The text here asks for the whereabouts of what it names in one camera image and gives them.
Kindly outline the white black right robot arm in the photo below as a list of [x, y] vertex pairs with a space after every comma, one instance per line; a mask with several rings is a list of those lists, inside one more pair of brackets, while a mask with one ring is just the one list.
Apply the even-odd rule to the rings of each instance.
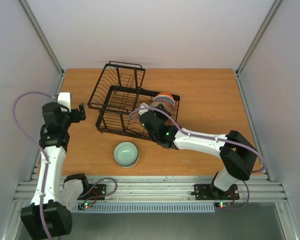
[[224, 169], [215, 174], [209, 186], [215, 199], [224, 197], [238, 181], [250, 179], [257, 160], [256, 149], [238, 131], [213, 135], [181, 128], [175, 122], [167, 125], [168, 115], [162, 110], [139, 110], [138, 115], [150, 140], [159, 146], [197, 151], [222, 160]]

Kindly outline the white bowl with orange outside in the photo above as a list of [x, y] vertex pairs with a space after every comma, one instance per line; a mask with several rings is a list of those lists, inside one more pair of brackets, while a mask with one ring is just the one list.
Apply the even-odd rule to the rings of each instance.
[[166, 97], [166, 98], [171, 98], [174, 100], [174, 97], [168, 92], [160, 92], [156, 95], [156, 98], [157, 97]]

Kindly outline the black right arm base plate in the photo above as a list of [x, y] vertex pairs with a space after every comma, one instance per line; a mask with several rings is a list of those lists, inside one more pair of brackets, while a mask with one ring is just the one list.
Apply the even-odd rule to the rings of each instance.
[[194, 190], [191, 193], [195, 196], [197, 201], [199, 200], [210, 200], [210, 201], [221, 201], [221, 200], [239, 200], [239, 190], [236, 184], [231, 185], [229, 190], [222, 191], [216, 187], [211, 188], [209, 184], [195, 184]]

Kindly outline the red patterned bowl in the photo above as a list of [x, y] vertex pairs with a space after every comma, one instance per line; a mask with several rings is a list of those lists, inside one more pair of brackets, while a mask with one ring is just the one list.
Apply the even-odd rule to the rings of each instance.
[[175, 107], [175, 100], [171, 99], [169, 97], [155, 97], [153, 99], [153, 103], [155, 106], [158, 106], [159, 104], [164, 105], [173, 105]]

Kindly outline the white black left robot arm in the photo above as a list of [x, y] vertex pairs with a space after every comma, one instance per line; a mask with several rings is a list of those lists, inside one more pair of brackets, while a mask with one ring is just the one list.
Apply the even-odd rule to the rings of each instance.
[[64, 181], [61, 173], [66, 158], [72, 123], [86, 119], [84, 104], [71, 109], [68, 103], [50, 102], [42, 107], [44, 124], [40, 130], [41, 164], [37, 187], [30, 205], [22, 208], [20, 217], [33, 240], [52, 239], [70, 234], [72, 210], [77, 199], [91, 193], [83, 173], [69, 175]]

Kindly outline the plain white bowl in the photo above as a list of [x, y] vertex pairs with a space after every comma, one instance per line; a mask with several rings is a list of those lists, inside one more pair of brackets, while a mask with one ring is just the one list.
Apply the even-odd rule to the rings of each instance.
[[174, 120], [175, 119], [175, 116], [174, 116], [174, 106], [173, 105], [170, 105], [170, 104], [165, 104], [163, 106], [164, 108], [164, 111]]

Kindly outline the black wire dish rack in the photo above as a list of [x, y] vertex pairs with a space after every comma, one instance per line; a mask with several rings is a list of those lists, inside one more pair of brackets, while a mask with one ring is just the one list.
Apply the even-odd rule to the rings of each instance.
[[99, 112], [98, 131], [151, 141], [135, 112], [141, 103], [152, 104], [158, 94], [142, 87], [145, 74], [140, 64], [105, 64], [87, 104]]

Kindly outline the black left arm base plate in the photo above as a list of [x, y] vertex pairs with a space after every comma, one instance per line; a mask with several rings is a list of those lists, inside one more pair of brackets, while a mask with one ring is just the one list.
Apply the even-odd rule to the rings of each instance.
[[79, 197], [78, 200], [86, 200], [88, 198], [92, 198], [92, 200], [95, 200], [98, 196], [98, 201], [104, 200], [105, 195], [107, 193], [107, 185], [106, 184], [97, 184], [94, 186], [94, 188], [85, 196]]

